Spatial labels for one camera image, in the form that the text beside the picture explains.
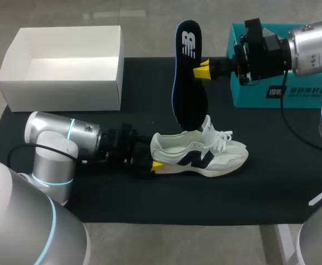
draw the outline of shoe laces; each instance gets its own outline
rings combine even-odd
[[[232,140],[232,134],[232,131],[217,131],[215,140],[205,148],[212,149],[218,153],[226,151],[226,142]]]

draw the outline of insole logo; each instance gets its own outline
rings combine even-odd
[[[182,52],[184,55],[190,56],[195,59],[195,36],[193,33],[186,31],[182,32]]]

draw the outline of gray floor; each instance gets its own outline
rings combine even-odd
[[[0,66],[20,27],[120,24],[126,56],[154,57],[173,56],[177,25],[194,19],[202,28],[203,55],[223,56],[231,22],[256,17],[262,22],[319,21],[322,0],[0,0]],[[0,92],[0,116],[5,106]],[[87,227],[92,264],[261,265],[268,254],[258,226]]]

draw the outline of teal box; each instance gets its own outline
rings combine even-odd
[[[287,38],[288,32],[302,24],[266,24],[263,23],[263,35],[277,34]],[[245,35],[244,23],[233,23],[230,30],[227,57],[232,58],[233,46],[239,43],[241,35]],[[260,81],[251,81],[250,86],[241,86],[235,74],[231,75],[231,91],[234,106],[237,108],[279,108],[279,98],[267,98],[279,95],[281,91],[270,86],[282,84],[283,76],[272,77]],[[284,95],[285,108],[321,108],[322,106],[322,73],[297,77],[289,72]]]

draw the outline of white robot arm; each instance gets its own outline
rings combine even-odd
[[[0,265],[89,263],[81,221],[0,163]]]

